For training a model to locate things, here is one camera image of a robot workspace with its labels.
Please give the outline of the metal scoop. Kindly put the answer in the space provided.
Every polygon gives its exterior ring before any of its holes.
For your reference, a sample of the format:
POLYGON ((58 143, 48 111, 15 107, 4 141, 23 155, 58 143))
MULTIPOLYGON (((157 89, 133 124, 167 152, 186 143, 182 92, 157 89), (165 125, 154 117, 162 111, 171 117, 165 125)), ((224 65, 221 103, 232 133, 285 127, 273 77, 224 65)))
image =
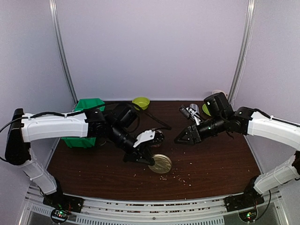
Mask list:
POLYGON ((194 121, 197 125, 199 125, 202 122, 199 107, 197 104, 190 104, 190 113, 192 117, 194 118, 194 121))

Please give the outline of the clear plastic jar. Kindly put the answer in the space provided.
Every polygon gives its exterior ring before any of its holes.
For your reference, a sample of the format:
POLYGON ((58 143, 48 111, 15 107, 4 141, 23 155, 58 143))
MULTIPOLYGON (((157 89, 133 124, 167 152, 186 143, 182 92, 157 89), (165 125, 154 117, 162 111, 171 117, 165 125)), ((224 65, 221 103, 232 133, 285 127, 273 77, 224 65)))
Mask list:
POLYGON ((154 139, 152 140, 151 147, 160 147, 165 139, 162 130, 156 130, 154 139))

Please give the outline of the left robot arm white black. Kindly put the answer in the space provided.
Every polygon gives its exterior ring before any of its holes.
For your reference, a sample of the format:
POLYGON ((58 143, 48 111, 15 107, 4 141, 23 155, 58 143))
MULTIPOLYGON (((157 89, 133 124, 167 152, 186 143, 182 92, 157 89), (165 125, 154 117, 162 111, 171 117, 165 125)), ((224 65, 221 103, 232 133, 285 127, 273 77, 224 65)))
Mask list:
POLYGON ((22 168, 57 208, 67 204, 59 181, 54 178, 34 157, 31 142, 59 137, 92 138, 104 137, 125 151, 125 161, 154 165, 146 143, 154 140, 155 130, 145 130, 137 138, 124 128, 126 123, 99 109, 71 113, 43 112, 24 113, 16 109, 9 128, 4 161, 22 168))

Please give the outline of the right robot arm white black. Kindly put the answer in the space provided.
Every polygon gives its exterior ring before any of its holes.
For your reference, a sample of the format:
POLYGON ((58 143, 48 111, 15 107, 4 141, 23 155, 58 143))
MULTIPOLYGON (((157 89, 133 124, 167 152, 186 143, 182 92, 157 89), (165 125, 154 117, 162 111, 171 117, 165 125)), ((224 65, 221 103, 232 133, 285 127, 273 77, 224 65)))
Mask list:
POLYGON ((241 107, 184 128, 174 142, 196 150, 191 183, 209 192, 243 191, 250 207, 272 188, 300 177, 300 126, 241 107))

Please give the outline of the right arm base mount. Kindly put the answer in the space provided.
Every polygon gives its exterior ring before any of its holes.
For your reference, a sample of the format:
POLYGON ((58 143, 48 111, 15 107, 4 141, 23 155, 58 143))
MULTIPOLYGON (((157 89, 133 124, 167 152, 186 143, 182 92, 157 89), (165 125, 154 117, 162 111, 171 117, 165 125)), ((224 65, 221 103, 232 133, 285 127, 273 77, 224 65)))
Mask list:
POLYGON ((246 194, 230 195, 224 199, 227 212, 237 211, 239 218, 246 223, 254 222, 258 218, 258 205, 264 203, 259 195, 252 197, 246 194))

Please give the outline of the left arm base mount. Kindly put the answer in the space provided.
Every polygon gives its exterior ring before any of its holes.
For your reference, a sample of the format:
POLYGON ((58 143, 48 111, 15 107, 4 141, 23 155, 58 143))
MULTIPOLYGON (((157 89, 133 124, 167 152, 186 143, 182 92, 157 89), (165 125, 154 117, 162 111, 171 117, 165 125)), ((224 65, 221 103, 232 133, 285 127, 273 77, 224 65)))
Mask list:
POLYGON ((50 197, 44 196, 43 204, 53 207, 50 213, 50 219, 55 224, 65 223, 73 213, 82 211, 84 199, 70 195, 63 195, 59 203, 55 203, 50 197))

